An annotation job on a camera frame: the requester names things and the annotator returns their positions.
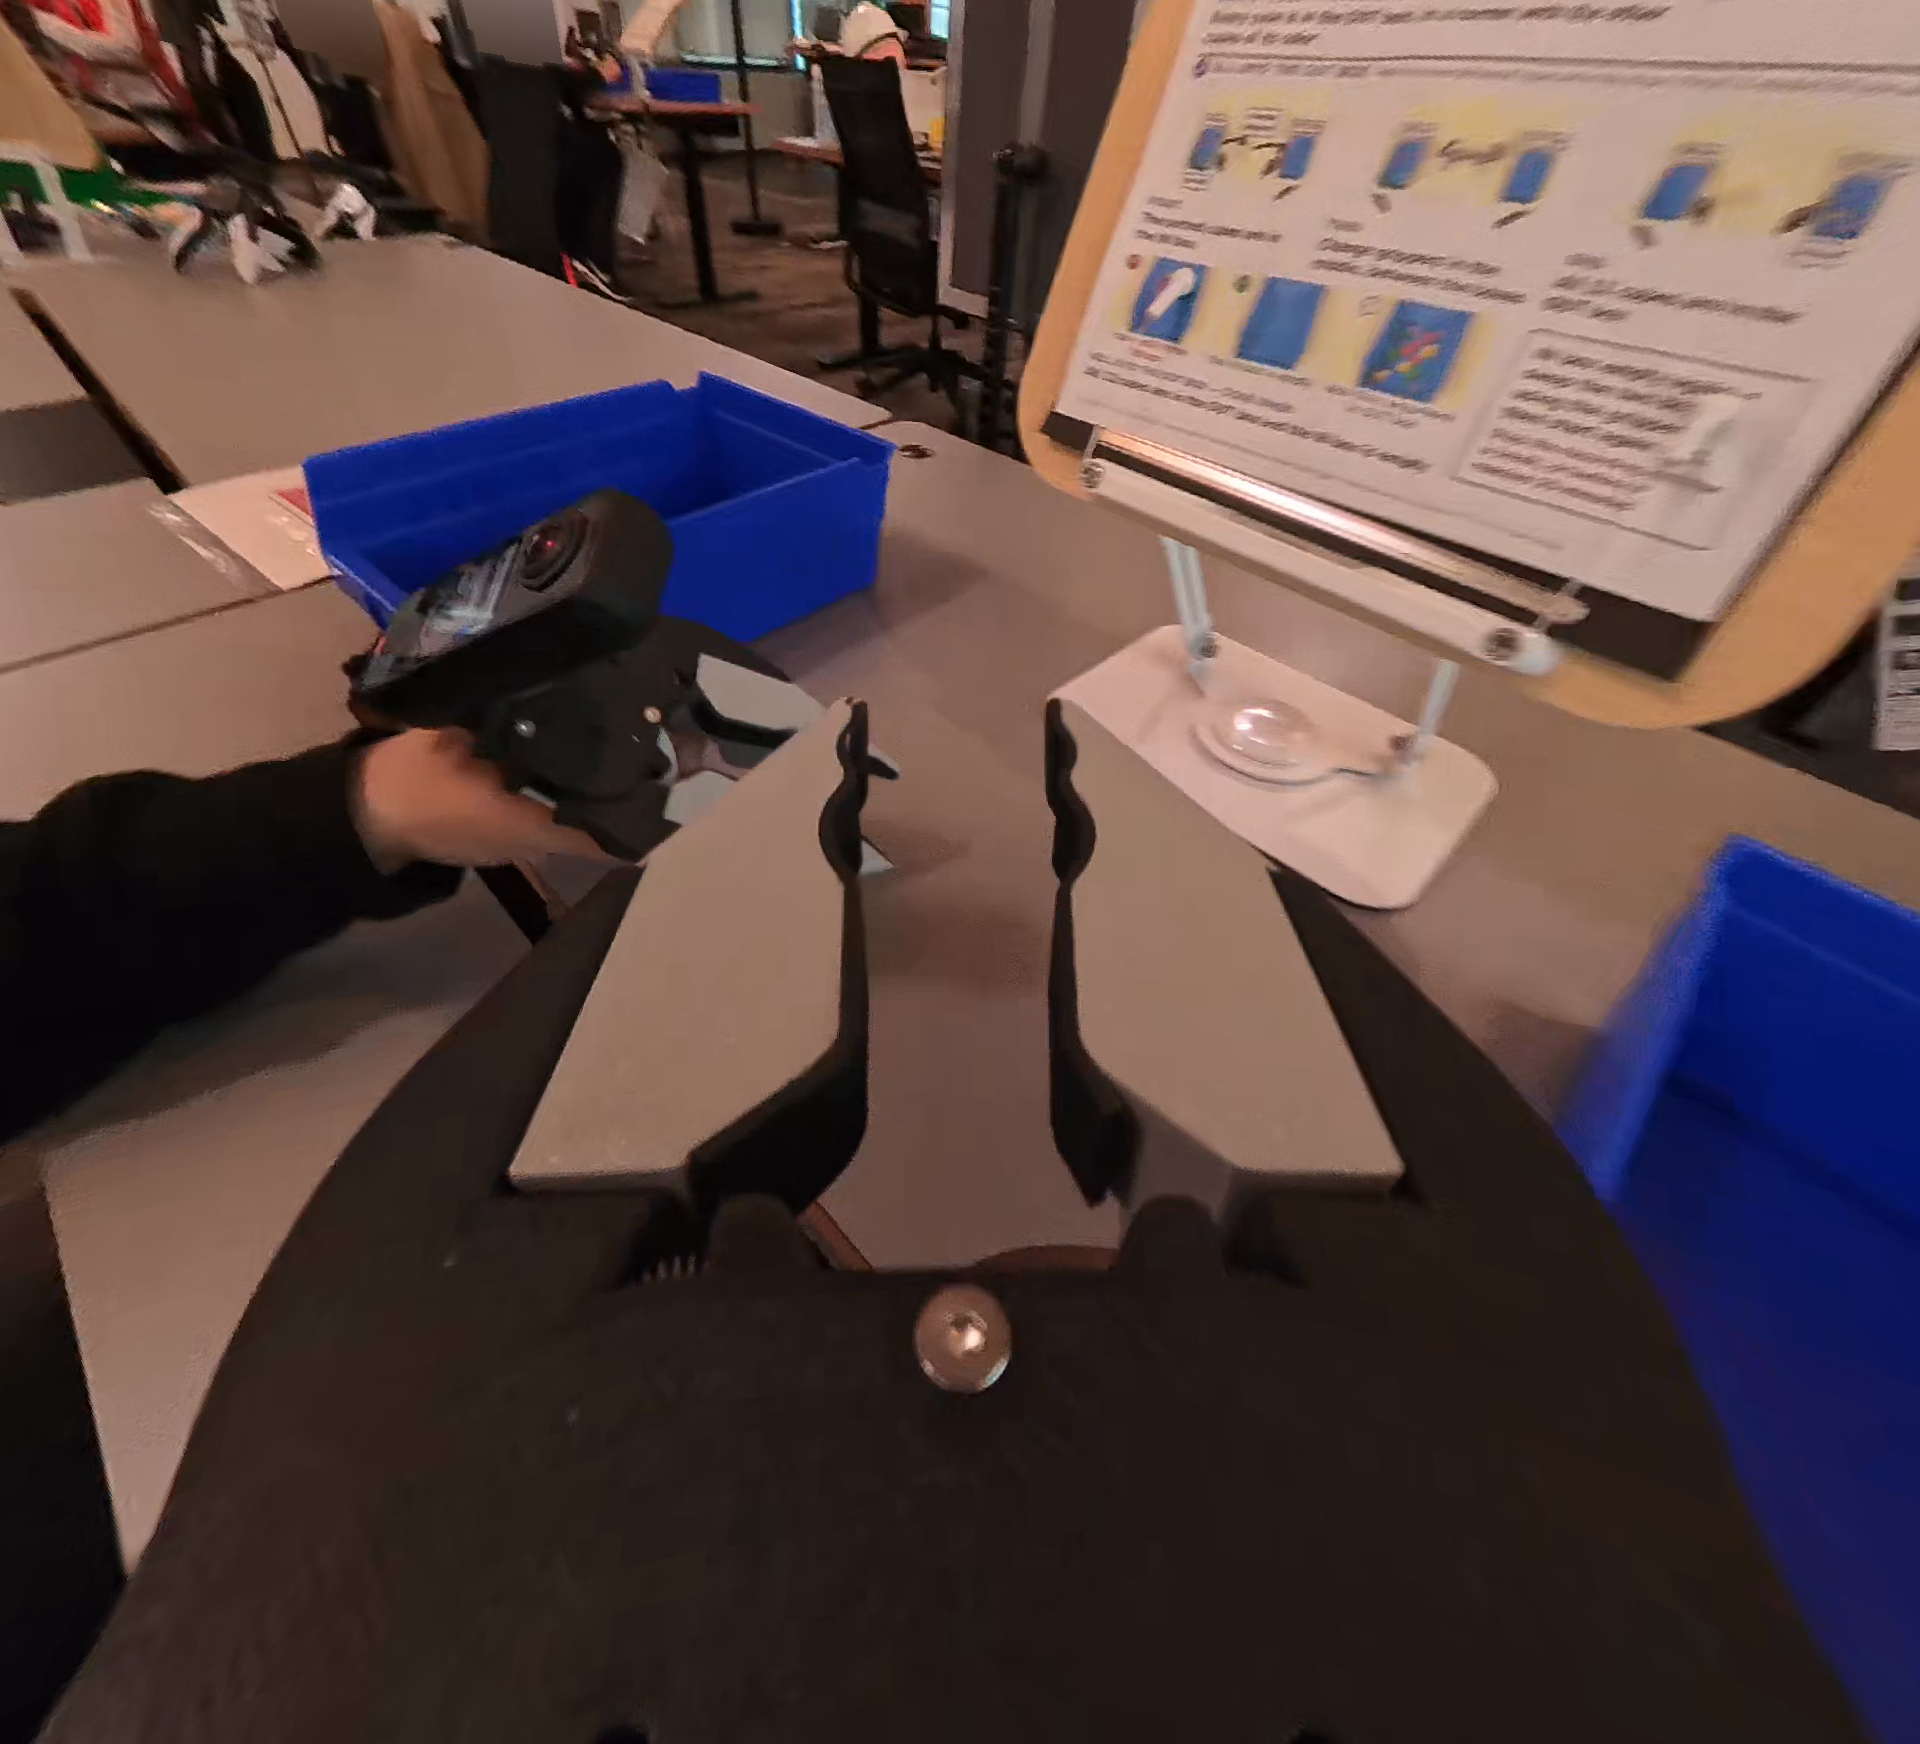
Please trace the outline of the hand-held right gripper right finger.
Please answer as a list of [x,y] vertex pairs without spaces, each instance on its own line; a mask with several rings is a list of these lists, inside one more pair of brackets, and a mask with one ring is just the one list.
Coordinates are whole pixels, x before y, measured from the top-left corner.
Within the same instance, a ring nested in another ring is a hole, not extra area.
[[1276,870],[1081,705],[1047,703],[1048,1120],[1091,1205],[1382,1196],[1405,1158]]

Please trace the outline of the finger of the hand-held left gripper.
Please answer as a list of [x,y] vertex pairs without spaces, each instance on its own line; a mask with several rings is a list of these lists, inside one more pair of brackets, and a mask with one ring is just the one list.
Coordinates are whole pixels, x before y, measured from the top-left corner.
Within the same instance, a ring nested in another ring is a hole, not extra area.
[[795,683],[702,655],[693,677],[693,719],[721,744],[784,744],[825,716]]
[[778,750],[762,750],[756,752],[756,762],[750,764],[740,764],[730,771],[705,769],[678,777],[660,800],[658,829],[645,847],[645,862],[650,864],[664,847],[713,816],[760,773],[770,771],[776,757]]

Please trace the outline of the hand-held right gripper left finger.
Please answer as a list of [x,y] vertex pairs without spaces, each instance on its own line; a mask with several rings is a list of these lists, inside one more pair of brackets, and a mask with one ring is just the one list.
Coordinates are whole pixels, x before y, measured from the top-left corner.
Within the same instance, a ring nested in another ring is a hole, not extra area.
[[511,1158],[520,1195],[792,1212],[869,1126],[869,706],[837,701],[639,870]]

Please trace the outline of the blue plastic bin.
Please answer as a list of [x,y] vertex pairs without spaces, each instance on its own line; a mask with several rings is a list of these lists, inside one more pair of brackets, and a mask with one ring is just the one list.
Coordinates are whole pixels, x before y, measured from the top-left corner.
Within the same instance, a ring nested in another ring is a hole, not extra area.
[[1807,1624],[1919,1739],[1919,917],[1750,839],[1556,1128],[1657,1284]]
[[869,590],[896,445],[702,373],[311,456],[318,549],[381,626],[422,586],[601,490],[674,540],[663,609],[738,643]]

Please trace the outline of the person's left hand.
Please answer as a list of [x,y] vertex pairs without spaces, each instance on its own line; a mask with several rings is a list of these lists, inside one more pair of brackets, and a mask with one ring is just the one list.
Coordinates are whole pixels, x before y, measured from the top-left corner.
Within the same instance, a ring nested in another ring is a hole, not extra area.
[[348,819],[373,868],[388,877],[612,861],[591,834],[512,793],[461,731],[401,731],[361,748],[350,764]]

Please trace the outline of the wooden board document stand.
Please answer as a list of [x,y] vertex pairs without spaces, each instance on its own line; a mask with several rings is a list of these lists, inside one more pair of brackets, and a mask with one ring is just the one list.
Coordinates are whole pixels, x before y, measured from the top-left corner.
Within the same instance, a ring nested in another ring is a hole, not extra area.
[[1398,913],[1497,797],[1438,736],[1465,670],[1586,723],[1679,728],[1740,719],[1834,657],[1916,546],[1916,352],[1705,626],[1075,424],[1068,363],[1195,2],[1154,0],[1135,40],[1020,389],[1037,470],[1162,539],[1179,622],[1061,698],[1276,864]]

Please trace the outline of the white paper sheet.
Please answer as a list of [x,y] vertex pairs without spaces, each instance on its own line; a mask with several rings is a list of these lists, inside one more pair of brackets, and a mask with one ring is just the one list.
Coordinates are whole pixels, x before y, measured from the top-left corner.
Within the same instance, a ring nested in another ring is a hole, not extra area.
[[300,464],[190,485],[166,503],[181,524],[277,590],[332,580]]

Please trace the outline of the black office chair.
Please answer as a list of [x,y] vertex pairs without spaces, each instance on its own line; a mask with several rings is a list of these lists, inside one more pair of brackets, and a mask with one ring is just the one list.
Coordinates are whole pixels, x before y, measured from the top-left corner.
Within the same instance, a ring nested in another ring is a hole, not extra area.
[[854,355],[822,371],[857,373],[857,390],[925,380],[961,406],[979,366],[948,345],[970,317],[943,302],[937,196],[907,118],[896,60],[828,52],[819,77],[839,148],[837,222],[857,304]]

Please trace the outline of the wooden top desk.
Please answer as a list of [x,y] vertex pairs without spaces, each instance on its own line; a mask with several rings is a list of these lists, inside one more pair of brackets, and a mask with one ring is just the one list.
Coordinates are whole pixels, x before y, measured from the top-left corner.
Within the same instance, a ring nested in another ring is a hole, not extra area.
[[722,286],[714,263],[713,220],[709,211],[705,143],[730,139],[756,168],[754,104],[746,101],[674,101],[650,95],[598,96],[586,104],[589,123],[631,132],[663,130],[671,143],[669,162],[681,178],[687,245],[695,293],[674,304],[677,311],[721,309],[759,301],[752,286]]

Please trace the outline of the black tripod stand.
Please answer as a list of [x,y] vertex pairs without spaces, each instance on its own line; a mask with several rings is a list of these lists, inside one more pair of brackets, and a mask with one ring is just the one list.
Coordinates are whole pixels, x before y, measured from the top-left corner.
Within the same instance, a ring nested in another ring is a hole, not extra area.
[[975,443],[984,450],[1023,454],[1018,437],[1018,385],[1014,380],[1014,345],[1023,331],[1023,268],[1026,260],[1031,213],[1045,193],[1048,156],[1033,143],[1009,143],[995,154],[995,198],[989,246],[986,309],[980,346],[980,387],[975,416]]

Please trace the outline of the black floor lamp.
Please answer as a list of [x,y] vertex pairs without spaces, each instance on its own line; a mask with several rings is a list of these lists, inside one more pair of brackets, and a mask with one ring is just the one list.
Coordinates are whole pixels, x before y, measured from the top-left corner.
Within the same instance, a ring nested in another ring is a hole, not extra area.
[[760,186],[760,162],[756,143],[756,114],[752,101],[752,69],[749,58],[745,0],[729,0],[729,20],[732,39],[732,78],[737,101],[746,106],[738,116],[743,146],[743,174],[746,188],[746,213],[732,218],[732,232],[746,240],[778,242],[784,234],[783,222],[764,209]]

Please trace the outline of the large grey partition panel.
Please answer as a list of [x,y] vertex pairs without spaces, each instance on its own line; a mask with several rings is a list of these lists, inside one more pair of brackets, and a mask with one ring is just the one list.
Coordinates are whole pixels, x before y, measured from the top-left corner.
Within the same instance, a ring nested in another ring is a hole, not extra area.
[[943,302],[986,317],[999,158],[1039,166],[1018,190],[1006,315],[1033,335],[1153,0],[951,0],[943,145]]

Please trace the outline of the black white label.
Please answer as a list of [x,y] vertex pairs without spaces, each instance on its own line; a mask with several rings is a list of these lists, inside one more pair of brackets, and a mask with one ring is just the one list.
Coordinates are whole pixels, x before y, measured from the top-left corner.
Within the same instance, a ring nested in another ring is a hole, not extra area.
[[1919,754],[1919,557],[1902,567],[1877,620],[1873,748]]

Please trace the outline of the printed instruction sheet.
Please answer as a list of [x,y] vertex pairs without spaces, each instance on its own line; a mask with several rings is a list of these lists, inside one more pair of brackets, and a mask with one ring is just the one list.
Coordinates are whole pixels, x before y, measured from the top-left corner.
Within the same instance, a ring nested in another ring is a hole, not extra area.
[[1717,622],[1916,352],[1919,0],[1195,0],[1061,419]]

